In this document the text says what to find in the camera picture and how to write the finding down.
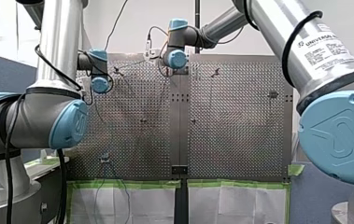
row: white plastic sheet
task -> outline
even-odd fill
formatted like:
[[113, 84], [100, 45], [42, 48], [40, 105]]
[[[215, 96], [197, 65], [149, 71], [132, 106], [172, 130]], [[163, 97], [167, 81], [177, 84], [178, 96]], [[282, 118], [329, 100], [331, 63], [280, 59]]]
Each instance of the white plastic sheet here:
[[217, 180], [189, 186], [190, 223], [288, 223], [289, 186]]
[[145, 182], [129, 181], [126, 184], [127, 195], [123, 185], [112, 181], [107, 181], [99, 190], [101, 183], [98, 181], [73, 183], [69, 188], [70, 206], [67, 223], [174, 224], [177, 185], [178, 182], [169, 184], [151, 182], [148, 186]]

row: metal frame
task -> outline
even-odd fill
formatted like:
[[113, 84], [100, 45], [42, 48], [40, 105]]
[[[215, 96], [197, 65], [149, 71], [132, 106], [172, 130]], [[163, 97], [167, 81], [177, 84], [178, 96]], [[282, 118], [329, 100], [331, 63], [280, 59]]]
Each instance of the metal frame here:
[[[113, 63], [116, 63], [118, 67], [127, 65], [129, 63], [139, 63], [143, 60], [142, 54], [109, 54], [109, 59], [110, 59], [110, 64], [109, 64], [109, 71], [113, 71]], [[224, 63], [274, 63], [274, 64], [279, 64], [278, 59], [275, 57], [271, 56], [232, 56], [232, 55], [192, 55], [191, 56], [191, 63], [199, 63], [199, 62], [210, 62], [210, 63], [219, 63], [219, 62], [224, 62]], [[116, 95], [116, 89], [122, 84], [122, 81], [124, 78], [129, 78], [132, 76], [136, 76], [139, 78], [137, 82], [133, 83], [133, 80], [131, 79], [133, 85], [135, 85], [135, 90], [137, 90], [139, 86], [139, 90], [135, 94], [140, 94], [140, 93], [145, 93], [147, 94], [148, 91], [150, 91], [150, 83], [148, 82], [153, 82], [153, 83], [166, 83], [165, 85], [168, 85], [166, 87], [166, 93], [165, 101], [163, 101], [163, 104], [169, 104], [167, 107], [169, 109], [168, 113], [168, 121], [164, 121], [164, 125], [169, 125], [168, 129], [168, 168], [162, 168], [167, 169], [169, 171], [169, 176], [167, 175], [162, 175], [162, 176], [130, 176], [131, 173], [129, 171], [125, 170], [127, 169], [125, 165], [121, 165], [122, 162], [126, 162], [132, 159], [130, 155], [131, 149], [126, 148], [125, 152], [123, 155], [120, 153], [112, 154], [111, 156], [114, 156], [116, 158], [116, 163], [115, 163], [115, 170], [116, 173], [119, 175], [119, 177], [124, 178], [124, 179], [134, 179], [134, 180], [151, 180], [151, 179], [184, 179], [184, 178], [223, 178], [225, 176], [220, 176], [214, 174], [213, 176], [192, 176], [189, 175], [189, 134], [191, 131], [191, 78], [194, 76], [194, 74], [189, 74], [189, 72], [193, 72], [190, 68], [190, 71], [188, 73], [184, 71], [177, 71], [174, 73], [170, 78], [162, 77], [160, 74], [158, 74], [157, 71], [157, 66], [155, 64], [136, 64], [136, 65], [131, 65], [129, 67], [124, 67], [120, 70], [120, 72], [125, 73], [125, 77], [121, 77], [120, 75], [115, 75], [112, 74], [115, 78], [115, 89], [109, 94], [109, 100], [107, 100], [107, 96], [99, 96], [100, 101], [103, 103], [106, 103], [103, 105], [103, 103], [99, 103], [100, 107], [100, 112], [103, 109], [111, 109], [112, 105], [109, 104], [115, 104], [113, 100], [111, 99], [112, 97], [120, 97], [120, 95]], [[259, 181], [288, 181], [288, 164], [290, 164], [290, 148], [291, 148], [291, 129], [292, 129], [292, 88], [283, 80], [283, 77], [280, 77], [280, 80], [282, 78], [282, 84], [284, 85], [284, 92], [285, 95], [282, 97], [285, 97], [285, 104], [284, 104], [284, 112], [283, 112], [283, 120], [284, 120], [284, 134], [283, 134], [283, 158], [282, 158], [282, 163], [283, 163], [283, 169], [282, 169], [282, 176], [259, 176], [259, 177], [243, 177], [243, 176], [238, 176], [236, 179], [250, 179], [250, 180], [259, 180]], [[134, 97], [131, 95], [128, 96], [128, 99], [126, 98], [125, 100], [130, 100], [130, 103], [133, 103], [136, 101]], [[91, 117], [97, 117], [95, 115], [95, 111], [91, 110], [92, 115]], [[140, 114], [142, 119], [146, 119], [145, 113], [142, 111], [135, 111], [136, 115]], [[114, 115], [112, 114], [113, 112], [109, 112], [108, 114], [104, 115], [105, 119], [119, 119], [119, 115]], [[146, 128], [145, 124], [138, 125], [139, 130], [135, 129], [135, 132], [144, 132], [148, 128]], [[146, 136], [140, 136], [142, 138], [142, 141], [148, 141], [148, 139], [145, 139], [144, 137]], [[104, 137], [104, 140], [108, 141], [115, 141], [116, 136], [111, 136], [110, 138]], [[108, 143], [96, 143], [97, 147], [104, 147]], [[97, 159], [95, 156], [100, 151], [99, 149], [95, 148], [90, 148], [90, 150], [96, 150], [97, 152], [93, 153], [90, 151], [87, 151], [87, 147], [89, 145], [85, 145], [84, 142], [78, 147], [78, 150], [73, 150], [69, 152], [70, 157], [72, 158], [71, 160], [71, 167], [72, 170], [74, 169], [74, 164], [76, 162], [80, 162], [81, 165], [84, 165], [86, 168], [90, 167], [91, 169], [100, 169], [100, 164], [99, 162], [97, 163]], [[79, 157], [84, 157], [84, 160], [92, 160], [90, 164], [84, 161], [78, 161], [80, 160]], [[173, 172], [173, 167], [176, 168], [181, 168], [179, 171], [183, 171], [184, 168], [188, 169], [188, 174], [184, 174], [183, 172], [178, 173], [178, 172]], [[106, 175], [107, 178], [112, 177], [111, 175], [111, 170], [107, 166], [106, 167]]]

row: gray robot arm segment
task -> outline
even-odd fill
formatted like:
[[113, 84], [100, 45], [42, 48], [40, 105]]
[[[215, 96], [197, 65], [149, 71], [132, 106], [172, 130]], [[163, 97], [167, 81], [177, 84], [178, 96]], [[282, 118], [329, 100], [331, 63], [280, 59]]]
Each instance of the gray robot arm segment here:
[[223, 37], [247, 24], [245, 15], [236, 7], [231, 7], [202, 29], [189, 26], [185, 20], [171, 20], [163, 64], [171, 68], [181, 68], [186, 64], [183, 53], [185, 46], [213, 49]]

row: blue cover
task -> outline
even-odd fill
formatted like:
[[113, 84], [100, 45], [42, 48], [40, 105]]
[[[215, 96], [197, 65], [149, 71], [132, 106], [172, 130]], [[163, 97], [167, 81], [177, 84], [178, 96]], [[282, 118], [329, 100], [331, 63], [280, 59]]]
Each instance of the blue cover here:
[[188, 62], [185, 52], [181, 49], [175, 49], [170, 52], [167, 60], [170, 67], [173, 69], [183, 68]]
[[300, 124], [307, 157], [327, 175], [354, 184], [354, 91], [318, 98], [303, 113]]
[[50, 148], [76, 146], [86, 132], [87, 114], [87, 105], [82, 100], [74, 100], [67, 105], [51, 128]]
[[109, 89], [109, 81], [104, 77], [92, 79], [92, 90], [96, 93], [106, 93]]
[[103, 49], [90, 49], [89, 54], [98, 60], [107, 62], [107, 53]]
[[172, 19], [170, 20], [170, 25], [168, 26], [169, 31], [175, 31], [188, 27], [188, 21], [185, 19]]

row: green tape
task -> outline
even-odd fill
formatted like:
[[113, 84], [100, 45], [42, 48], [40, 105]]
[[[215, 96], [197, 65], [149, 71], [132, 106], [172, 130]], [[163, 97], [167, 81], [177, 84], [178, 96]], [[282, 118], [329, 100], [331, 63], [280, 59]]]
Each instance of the green tape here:
[[283, 183], [266, 183], [257, 181], [245, 181], [245, 180], [188, 180], [189, 188], [219, 188], [219, 187], [238, 187], [249, 189], [285, 189]]
[[124, 185], [115, 179], [96, 179], [92, 181], [70, 181], [73, 189], [98, 189], [98, 188], [115, 188], [115, 189], [178, 189], [180, 181], [130, 181], [125, 180]]
[[285, 224], [290, 224], [290, 184], [284, 184], [287, 190], [287, 201], [285, 202]]
[[288, 175], [300, 175], [304, 169], [304, 165], [291, 164], [288, 166]]
[[45, 159], [42, 162], [40, 162], [39, 164], [41, 164], [41, 165], [54, 165], [59, 162], [60, 162], [60, 160], [58, 158], [51, 158], [51, 159]]

